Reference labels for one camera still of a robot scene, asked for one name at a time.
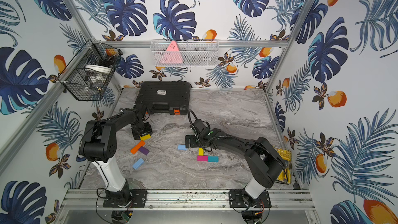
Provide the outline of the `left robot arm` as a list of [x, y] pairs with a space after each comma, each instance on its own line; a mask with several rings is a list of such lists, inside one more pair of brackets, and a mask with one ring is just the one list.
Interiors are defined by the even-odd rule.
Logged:
[[114, 158], [117, 132], [129, 125], [134, 140], [139, 141], [134, 149], [139, 149], [152, 135], [151, 125], [146, 121], [148, 115], [148, 108], [138, 104], [134, 108], [122, 108], [118, 114], [107, 119], [87, 122], [79, 145], [79, 155], [97, 167], [107, 191], [121, 192], [127, 187], [126, 179]]

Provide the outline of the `magenta block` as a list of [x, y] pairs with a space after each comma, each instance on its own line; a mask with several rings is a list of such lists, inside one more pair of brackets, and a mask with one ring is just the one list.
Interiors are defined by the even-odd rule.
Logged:
[[198, 162], [207, 162], [208, 156], [197, 156], [197, 161]]

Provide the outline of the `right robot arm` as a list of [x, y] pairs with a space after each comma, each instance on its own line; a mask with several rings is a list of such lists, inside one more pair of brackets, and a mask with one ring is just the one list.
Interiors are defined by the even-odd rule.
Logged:
[[256, 140], [239, 138], [214, 128], [208, 133], [185, 136], [186, 148], [224, 150], [246, 160], [252, 179], [244, 193], [257, 199], [265, 190], [272, 188], [286, 165], [271, 143], [263, 137]]

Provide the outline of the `light blue square block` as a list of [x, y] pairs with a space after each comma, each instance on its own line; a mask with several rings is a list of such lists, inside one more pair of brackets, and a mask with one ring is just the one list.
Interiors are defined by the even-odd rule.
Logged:
[[177, 149], [178, 149], [178, 150], [188, 150], [187, 147], [186, 147], [185, 145], [182, 145], [182, 144], [179, 144], [179, 145], [177, 146]]

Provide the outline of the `teal block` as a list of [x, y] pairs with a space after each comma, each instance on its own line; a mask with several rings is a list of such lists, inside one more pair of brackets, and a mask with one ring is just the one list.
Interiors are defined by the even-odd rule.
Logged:
[[215, 162], [215, 163], [218, 163], [218, 162], [219, 162], [219, 157], [218, 157], [218, 156], [208, 156], [208, 157], [207, 157], [207, 161], [208, 161], [208, 162]]

